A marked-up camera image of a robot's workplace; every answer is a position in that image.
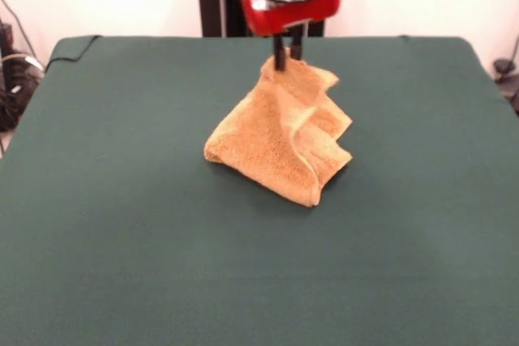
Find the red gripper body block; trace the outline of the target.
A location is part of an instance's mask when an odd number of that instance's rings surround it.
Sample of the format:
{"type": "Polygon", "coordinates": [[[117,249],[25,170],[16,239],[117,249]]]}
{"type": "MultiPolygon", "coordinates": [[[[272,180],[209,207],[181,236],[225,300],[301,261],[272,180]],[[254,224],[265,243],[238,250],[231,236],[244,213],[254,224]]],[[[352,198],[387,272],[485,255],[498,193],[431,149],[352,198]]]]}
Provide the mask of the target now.
{"type": "Polygon", "coordinates": [[[257,36],[281,34],[293,26],[334,16],[341,0],[241,0],[249,29],[257,36]]]}

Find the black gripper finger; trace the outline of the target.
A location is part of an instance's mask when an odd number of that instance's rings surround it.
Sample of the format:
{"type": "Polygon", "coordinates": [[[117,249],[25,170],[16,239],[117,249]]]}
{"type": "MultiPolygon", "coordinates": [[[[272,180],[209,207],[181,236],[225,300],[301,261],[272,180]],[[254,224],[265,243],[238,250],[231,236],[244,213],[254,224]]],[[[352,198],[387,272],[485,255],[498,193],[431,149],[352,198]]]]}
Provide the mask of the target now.
{"type": "Polygon", "coordinates": [[[302,39],[304,37],[303,28],[293,28],[291,30],[290,57],[292,59],[302,58],[302,39]]]}
{"type": "Polygon", "coordinates": [[[275,70],[285,69],[285,46],[282,34],[274,34],[272,36],[272,47],[274,56],[275,70]]]}

